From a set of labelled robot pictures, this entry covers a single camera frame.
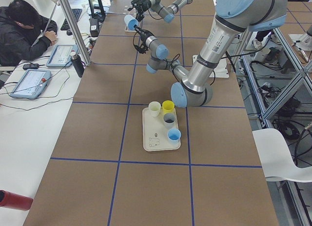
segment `keyboard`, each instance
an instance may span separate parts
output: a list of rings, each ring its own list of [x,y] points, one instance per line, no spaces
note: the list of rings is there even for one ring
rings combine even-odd
[[[82,13],[82,9],[72,9],[72,12],[74,14],[74,17],[75,17],[75,20],[76,22],[78,22],[79,18],[80,18],[80,15]],[[63,24],[62,24],[62,27],[60,27],[61,31],[66,31],[68,30],[70,27],[68,25],[68,22],[67,20],[65,19]]]

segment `white desk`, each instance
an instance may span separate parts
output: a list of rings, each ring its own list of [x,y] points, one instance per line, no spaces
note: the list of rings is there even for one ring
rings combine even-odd
[[[82,7],[75,1],[72,8]],[[78,22],[81,33],[89,33],[89,17],[85,11],[86,8],[83,9]],[[75,43],[73,36],[67,36],[66,31],[60,31],[64,21],[60,6],[57,7],[53,20],[58,24],[57,43]],[[50,55],[53,48],[53,46],[49,47],[43,56]],[[45,64],[47,60],[48,58],[45,58],[33,62]],[[59,71],[57,68],[49,68],[49,70],[52,71],[52,75]],[[70,77],[57,97],[29,101],[12,99],[4,94],[0,95],[0,103],[29,109],[48,102],[71,98],[78,88],[80,78],[72,66],[68,68],[68,73]],[[68,73],[63,69],[53,77],[41,97],[55,96],[67,79]],[[7,82],[17,82],[23,74],[24,70],[21,65],[12,73]],[[14,88],[14,84],[9,84],[6,87],[10,92]],[[4,88],[0,90],[1,93],[5,93]],[[66,100],[30,111],[0,106],[0,189],[32,198],[35,196],[71,103],[72,100]],[[0,225],[21,226],[27,214],[28,211],[0,207]]]

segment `tablet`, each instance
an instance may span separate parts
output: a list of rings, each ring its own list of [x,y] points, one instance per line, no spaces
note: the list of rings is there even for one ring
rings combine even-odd
[[[70,66],[71,59],[70,59],[70,53],[72,51],[78,52],[78,47],[75,44],[57,44],[55,45],[52,54],[46,64],[48,67],[64,67],[68,62],[66,66]]]
[[[12,98],[36,99],[47,86],[51,71],[28,69],[10,93]]]

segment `person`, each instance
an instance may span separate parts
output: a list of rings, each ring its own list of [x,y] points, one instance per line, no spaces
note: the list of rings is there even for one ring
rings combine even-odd
[[[0,7],[0,65],[16,66],[21,60],[38,58],[55,44],[58,26],[50,21],[47,31],[32,46],[48,21],[24,0]]]
[[[310,1],[310,0],[288,0],[288,1]],[[277,44],[280,44],[280,42],[279,42],[278,38],[276,37],[276,35],[274,34],[273,30],[266,30],[266,31],[257,32],[255,39],[252,40],[252,47],[255,50],[261,49],[263,39],[270,33],[271,33],[271,35],[269,35],[269,39],[272,40],[273,42],[277,43]]]

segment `red cylinder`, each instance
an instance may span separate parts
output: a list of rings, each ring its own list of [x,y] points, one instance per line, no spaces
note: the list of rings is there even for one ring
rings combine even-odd
[[[32,198],[0,190],[0,206],[2,207],[16,210],[29,210],[32,203]]]

